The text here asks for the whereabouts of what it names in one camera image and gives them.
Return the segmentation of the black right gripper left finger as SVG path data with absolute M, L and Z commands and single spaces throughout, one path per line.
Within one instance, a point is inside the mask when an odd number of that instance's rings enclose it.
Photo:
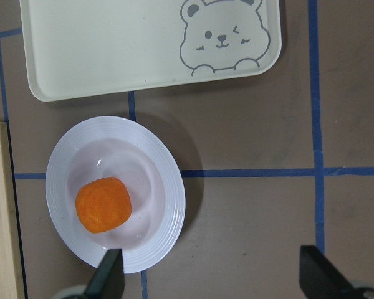
M 85 298 L 121 298 L 125 290 L 125 273 L 121 249 L 107 250 L 84 291 Z

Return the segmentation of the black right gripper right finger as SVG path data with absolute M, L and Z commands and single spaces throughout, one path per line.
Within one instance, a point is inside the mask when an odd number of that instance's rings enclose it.
M 347 298 L 353 285 L 314 245 L 302 245 L 299 286 L 306 298 Z

